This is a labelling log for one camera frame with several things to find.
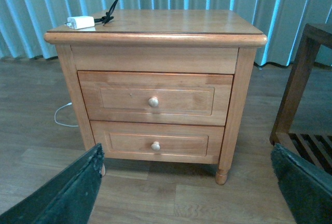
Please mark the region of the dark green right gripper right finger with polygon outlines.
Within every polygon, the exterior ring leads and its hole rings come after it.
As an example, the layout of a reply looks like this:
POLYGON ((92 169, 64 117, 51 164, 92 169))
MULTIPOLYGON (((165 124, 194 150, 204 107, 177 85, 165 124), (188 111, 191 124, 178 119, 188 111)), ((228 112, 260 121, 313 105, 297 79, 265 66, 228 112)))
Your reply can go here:
POLYGON ((331 175, 280 144, 271 161, 295 222, 331 223, 331 175))

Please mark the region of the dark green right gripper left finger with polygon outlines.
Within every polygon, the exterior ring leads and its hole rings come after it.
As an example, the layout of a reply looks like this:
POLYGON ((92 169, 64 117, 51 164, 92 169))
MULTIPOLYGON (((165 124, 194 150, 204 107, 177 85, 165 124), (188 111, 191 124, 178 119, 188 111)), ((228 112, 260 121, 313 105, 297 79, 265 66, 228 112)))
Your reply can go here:
POLYGON ((103 148, 97 144, 1 214, 1 223, 87 223, 99 193, 103 161, 103 148))

